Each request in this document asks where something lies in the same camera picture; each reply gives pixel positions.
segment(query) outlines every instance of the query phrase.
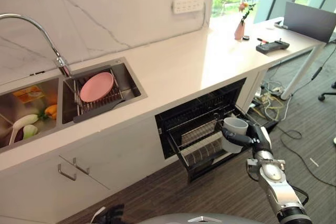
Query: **gray carpet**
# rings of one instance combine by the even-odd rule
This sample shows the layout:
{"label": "gray carpet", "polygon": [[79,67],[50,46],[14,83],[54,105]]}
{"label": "gray carpet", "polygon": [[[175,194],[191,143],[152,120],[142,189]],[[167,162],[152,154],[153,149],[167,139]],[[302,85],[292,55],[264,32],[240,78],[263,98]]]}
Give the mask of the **gray carpet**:
{"label": "gray carpet", "polygon": [[[298,87],[310,80],[335,46],[326,46]],[[265,80],[277,70],[272,79],[281,81],[286,86],[304,60],[303,56],[283,63],[278,69],[270,69]],[[333,184],[336,184],[336,147],[332,142],[336,137],[336,97],[326,97],[324,102],[318,101],[317,97],[325,91],[336,91],[330,88],[335,81],[336,53],[318,77],[293,96],[287,119],[279,123],[286,131],[293,129],[302,133],[301,140],[292,140],[286,136],[283,139],[304,158],[316,176]],[[270,135],[274,156],[286,160],[289,181],[309,193],[310,200],[306,204],[306,210],[313,223],[336,223],[336,189],[312,177],[302,161],[284,148],[280,135],[281,131],[278,129]],[[201,211],[237,215],[276,224],[277,219],[270,209],[265,193],[246,174],[245,159],[249,157],[250,151],[242,153],[190,185],[186,183],[184,168],[179,162],[175,162],[61,223],[83,224],[101,206],[124,203],[123,220],[131,223],[174,212]]]}

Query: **vase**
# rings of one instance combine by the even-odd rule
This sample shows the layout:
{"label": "vase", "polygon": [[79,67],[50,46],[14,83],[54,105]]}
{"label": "vase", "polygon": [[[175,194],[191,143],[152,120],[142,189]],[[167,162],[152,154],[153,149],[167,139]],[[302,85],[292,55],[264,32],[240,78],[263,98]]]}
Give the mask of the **vase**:
{"label": "vase", "polygon": [[245,22],[241,23],[239,22],[239,25],[235,31],[235,39],[236,40],[241,40],[242,37],[244,36],[244,29],[245,29]]}

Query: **orange bell pepper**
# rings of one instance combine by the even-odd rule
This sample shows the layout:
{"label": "orange bell pepper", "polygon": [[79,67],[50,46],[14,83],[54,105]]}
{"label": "orange bell pepper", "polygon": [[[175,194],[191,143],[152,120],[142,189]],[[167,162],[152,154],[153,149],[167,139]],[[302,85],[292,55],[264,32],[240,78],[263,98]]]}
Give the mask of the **orange bell pepper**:
{"label": "orange bell pepper", "polygon": [[56,119],[57,117],[57,104],[51,105],[45,109],[44,113],[51,119]]}

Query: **plate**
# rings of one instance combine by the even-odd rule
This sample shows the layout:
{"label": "plate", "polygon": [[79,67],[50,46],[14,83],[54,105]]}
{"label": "plate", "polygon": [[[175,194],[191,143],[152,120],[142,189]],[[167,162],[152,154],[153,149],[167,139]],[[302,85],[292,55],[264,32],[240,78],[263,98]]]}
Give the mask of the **plate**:
{"label": "plate", "polygon": [[107,95],[114,84],[113,75],[107,72],[91,77],[80,91],[80,98],[84,102],[94,102]]}

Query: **flower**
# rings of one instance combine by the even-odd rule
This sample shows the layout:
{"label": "flower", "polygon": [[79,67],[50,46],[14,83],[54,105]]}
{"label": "flower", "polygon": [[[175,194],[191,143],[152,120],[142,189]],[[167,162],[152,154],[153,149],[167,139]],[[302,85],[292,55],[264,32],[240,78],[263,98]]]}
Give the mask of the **flower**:
{"label": "flower", "polygon": [[238,9],[240,12],[242,12],[247,6],[248,6],[248,3],[243,2],[239,5]]}
{"label": "flower", "polygon": [[241,3],[240,6],[239,6],[239,10],[240,10],[240,7],[243,6],[244,8],[241,10],[241,12],[245,9],[245,7],[248,6],[248,11],[245,13],[245,15],[242,17],[241,19],[241,24],[244,23],[244,20],[247,18],[247,16],[250,14],[250,11],[253,10],[253,7],[255,6],[256,4],[252,4],[252,5],[249,5],[247,4],[246,2],[245,3]]}

